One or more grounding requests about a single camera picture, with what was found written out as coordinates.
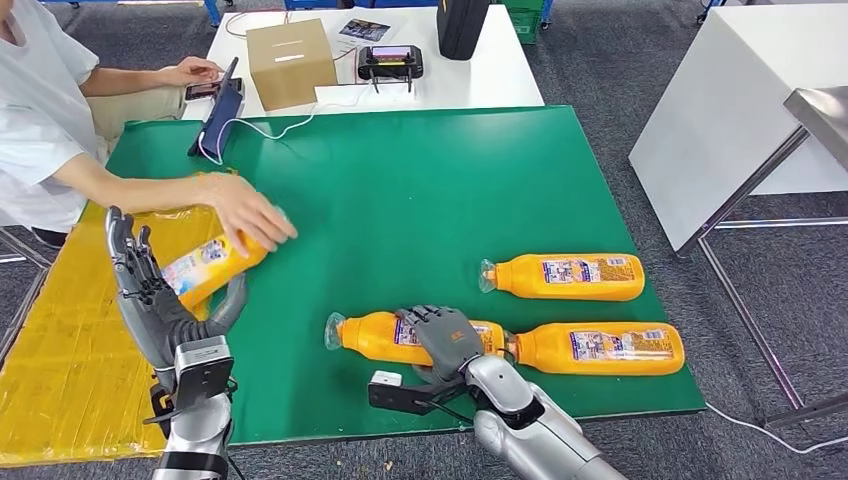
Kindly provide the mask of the person's right hand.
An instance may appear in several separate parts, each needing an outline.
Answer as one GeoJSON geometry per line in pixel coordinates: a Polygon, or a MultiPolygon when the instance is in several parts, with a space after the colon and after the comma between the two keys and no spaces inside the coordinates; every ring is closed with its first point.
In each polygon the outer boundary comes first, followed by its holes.
{"type": "Polygon", "coordinates": [[[254,189],[243,177],[210,173],[193,180],[192,204],[211,207],[224,233],[242,256],[249,254],[247,240],[271,252],[298,231],[284,211],[254,189]]]}

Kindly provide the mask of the person's left hand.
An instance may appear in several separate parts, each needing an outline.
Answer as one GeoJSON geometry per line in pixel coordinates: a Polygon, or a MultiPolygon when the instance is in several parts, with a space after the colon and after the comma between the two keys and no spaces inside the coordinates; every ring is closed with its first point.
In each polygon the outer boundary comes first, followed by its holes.
{"type": "Polygon", "coordinates": [[[186,87],[193,84],[217,81],[224,70],[215,62],[189,56],[177,65],[155,72],[162,86],[186,87]]]}

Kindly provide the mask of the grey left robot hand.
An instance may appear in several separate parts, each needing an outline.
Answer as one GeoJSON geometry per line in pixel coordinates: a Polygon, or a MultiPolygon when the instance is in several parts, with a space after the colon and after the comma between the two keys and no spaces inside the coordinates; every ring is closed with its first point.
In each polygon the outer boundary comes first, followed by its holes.
{"type": "Polygon", "coordinates": [[[201,321],[166,282],[149,243],[151,229],[144,226],[135,236],[133,224],[132,215],[108,208],[104,227],[117,304],[139,350],[155,371],[164,372],[174,367],[179,345],[230,331],[247,301],[246,275],[229,281],[224,300],[201,321]]]}

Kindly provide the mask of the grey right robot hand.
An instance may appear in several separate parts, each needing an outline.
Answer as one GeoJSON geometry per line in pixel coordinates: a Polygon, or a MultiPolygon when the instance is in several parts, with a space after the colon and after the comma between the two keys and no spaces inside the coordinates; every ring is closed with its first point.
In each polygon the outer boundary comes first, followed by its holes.
{"type": "Polygon", "coordinates": [[[399,309],[395,317],[410,326],[432,365],[414,366],[426,383],[448,383],[461,375],[465,365],[484,353],[482,340],[460,310],[433,305],[399,309]]]}

